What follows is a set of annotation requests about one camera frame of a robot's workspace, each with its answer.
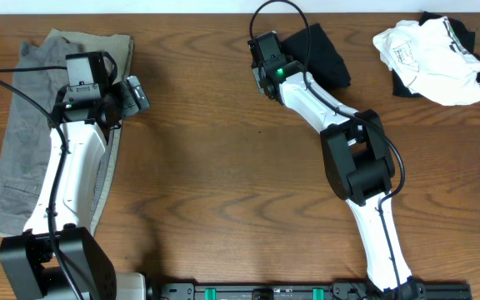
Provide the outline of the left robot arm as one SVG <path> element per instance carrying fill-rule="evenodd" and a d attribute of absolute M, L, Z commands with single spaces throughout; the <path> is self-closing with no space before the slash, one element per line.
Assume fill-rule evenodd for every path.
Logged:
<path fill-rule="evenodd" d="M 91 233 L 93 194 L 110 132 L 149 108 L 134 76 L 121 81 L 108 52 L 66 56 L 68 85 L 52 111 L 42 190 L 20 235 L 5 237 L 0 263 L 18 299 L 145 299 L 140 272 L 118 273 Z"/>

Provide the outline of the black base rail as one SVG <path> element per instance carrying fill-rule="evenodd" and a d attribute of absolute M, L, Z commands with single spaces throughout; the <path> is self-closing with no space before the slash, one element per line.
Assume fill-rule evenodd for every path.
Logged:
<path fill-rule="evenodd" d="M 194 285 L 153 284 L 148 299 L 160 300 L 472 300 L 467 284 L 431 284 L 412 280 L 382 291 L 370 282 L 336 281 L 328 285 Z"/>

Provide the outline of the black leggings with red waistband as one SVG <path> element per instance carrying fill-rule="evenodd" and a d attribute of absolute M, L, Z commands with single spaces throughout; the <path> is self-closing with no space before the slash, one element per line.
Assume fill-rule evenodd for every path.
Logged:
<path fill-rule="evenodd" d="M 309 29 L 311 48 L 307 70 L 325 90 L 349 87 L 351 77 L 348 69 L 328 35 L 319 23 L 310 25 Z M 282 51 L 300 63 L 305 63 L 307 41 L 307 30 L 303 29 L 281 42 Z"/>

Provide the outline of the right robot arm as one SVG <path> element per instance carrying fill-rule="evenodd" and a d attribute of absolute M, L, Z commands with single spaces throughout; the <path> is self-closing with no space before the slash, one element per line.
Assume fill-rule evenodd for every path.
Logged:
<path fill-rule="evenodd" d="M 333 192 L 351 209 L 367 259 L 368 298 L 420 299 L 399 246 L 392 214 L 392 179 L 402 159 L 379 116 L 358 112 L 324 90 L 305 62 L 286 55 L 275 32 L 251 37 L 252 69 L 260 93 L 303 117 L 321 139 Z"/>

